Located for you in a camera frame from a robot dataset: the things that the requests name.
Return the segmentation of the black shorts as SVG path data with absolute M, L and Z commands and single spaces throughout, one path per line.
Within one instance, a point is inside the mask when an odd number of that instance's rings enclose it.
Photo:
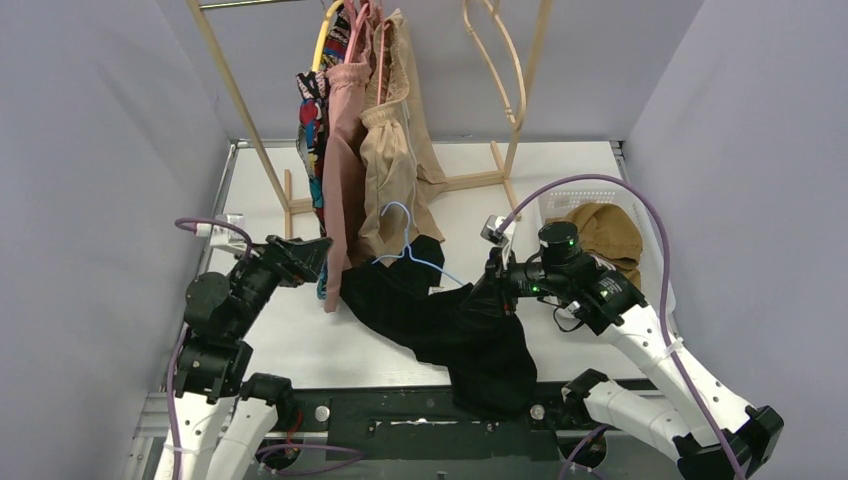
M 340 296 L 369 329 L 448 370 L 454 404 L 498 419 L 529 407 L 536 364 L 517 317 L 462 309 L 472 287 L 431 293 L 441 280 L 441 244 L 421 235 L 411 257 L 385 266 L 366 260 L 342 274 Z

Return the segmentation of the tan brown shorts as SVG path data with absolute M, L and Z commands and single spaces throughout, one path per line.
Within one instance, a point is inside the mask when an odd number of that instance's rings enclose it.
M 613 265 L 637 288 L 642 287 L 642 235 L 621 207 L 611 203 L 584 203 L 565 216 L 547 218 L 544 223 L 557 221 L 573 223 L 584 251 Z

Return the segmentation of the beige wooden hanger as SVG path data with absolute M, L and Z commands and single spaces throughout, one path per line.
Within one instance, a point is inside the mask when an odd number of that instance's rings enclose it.
M 487 15 L 501 41 L 504 49 L 504 54 L 502 55 L 503 62 L 508 65 L 509 76 L 513 79 L 514 83 L 513 89 L 510 89 L 505 81 L 506 76 L 501 74 L 498 65 L 500 61 L 499 55 L 493 55 L 489 52 L 483 38 L 472 22 L 472 10 L 476 7 L 480 7 L 482 12 Z M 461 2 L 461 9 L 466 32 L 472 40 L 472 44 L 477 48 L 484 65 L 490 72 L 508 125 L 512 131 L 518 131 L 523 127 L 526 119 L 528 105 L 527 84 L 515 42 L 501 15 L 501 2 L 464 0 Z

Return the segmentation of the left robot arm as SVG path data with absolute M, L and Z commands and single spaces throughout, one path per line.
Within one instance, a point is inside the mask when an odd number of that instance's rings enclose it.
M 318 281 L 332 242 L 270 235 L 227 273 L 186 289 L 187 336 L 166 381 L 169 432 L 158 479 L 241 479 L 266 435 L 298 418 L 290 379 L 247 372 L 246 336 L 272 295 Z

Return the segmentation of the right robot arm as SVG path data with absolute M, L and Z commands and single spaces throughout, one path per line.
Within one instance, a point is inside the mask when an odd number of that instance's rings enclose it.
M 511 248 L 513 225 L 491 216 L 481 235 L 493 245 L 475 287 L 483 311 L 515 314 L 520 298 L 554 297 L 599 339 L 623 353 L 668 403 L 662 406 L 588 369 L 567 383 L 562 411 L 571 424 L 621 430 L 668 457 L 686 479 L 749 479 L 766 463 L 784 427 L 771 407 L 729 390 L 673 338 L 643 293 L 584 252 L 578 231 L 555 222 L 523 263 Z

